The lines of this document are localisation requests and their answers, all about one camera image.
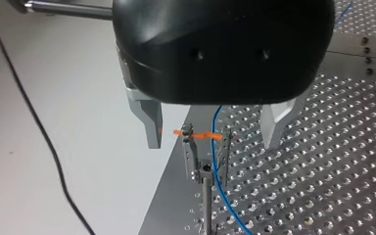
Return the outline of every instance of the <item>metal rod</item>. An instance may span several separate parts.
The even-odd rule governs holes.
[[[212,234],[212,181],[203,178],[203,213],[205,234]]]
[[[54,3],[44,1],[28,1],[25,7],[29,12],[64,15],[111,21],[113,18],[112,8],[86,6],[78,4]]]

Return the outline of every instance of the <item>screw hole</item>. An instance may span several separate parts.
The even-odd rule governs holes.
[[[203,170],[205,172],[210,172],[212,170],[212,167],[209,164],[206,164],[206,165],[203,166]]]
[[[260,61],[267,61],[270,57],[270,51],[267,49],[257,49],[256,50],[256,56],[258,57],[258,60]]]
[[[204,59],[204,52],[199,48],[194,48],[190,52],[190,57],[196,61],[202,61]]]

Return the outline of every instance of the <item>orange wire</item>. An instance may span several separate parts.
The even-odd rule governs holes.
[[[182,130],[174,129],[173,130],[173,134],[175,134],[175,135],[182,135]],[[194,139],[213,138],[213,139],[216,139],[216,140],[220,140],[222,138],[221,134],[219,134],[219,133],[212,133],[210,131],[193,133],[192,137]]]

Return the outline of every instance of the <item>white table surface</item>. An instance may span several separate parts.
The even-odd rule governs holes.
[[[109,5],[111,1],[101,1]],[[189,107],[164,105],[160,150],[128,108],[112,23],[20,15],[0,0],[0,34],[98,235],[137,234]],[[0,53],[0,235],[87,234]]]

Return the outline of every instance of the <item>blue cable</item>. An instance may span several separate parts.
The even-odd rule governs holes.
[[[211,122],[211,132],[215,132],[215,120],[216,117],[218,116],[219,111],[221,110],[222,106],[218,106],[216,109],[212,122]],[[239,227],[247,234],[247,235],[253,235],[253,233],[244,225],[244,223],[240,220],[240,218],[237,216],[237,213],[231,208],[230,204],[228,203],[227,198],[224,195],[224,192],[222,191],[221,188],[221,183],[219,182],[218,179],[218,171],[216,168],[216,163],[215,163],[215,146],[214,146],[214,139],[211,140],[211,167],[212,167],[212,176],[215,182],[216,190],[218,191],[219,197],[221,198],[222,202],[224,203],[225,207],[227,208],[228,212],[231,213],[231,215],[234,217],[236,220],[237,224]]]
[[[342,21],[342,19],[344,18],[344,16],[347,14],[347,12],[350,10],[350,8],[352,6],[353,6],[353,1],[351,1],[351,3],[346,7],[346,9],[344,9],[344,11],[341,13],[341,15],[335,21],[335,26],[337,26],[338,24],[340,24],[340,22]]]

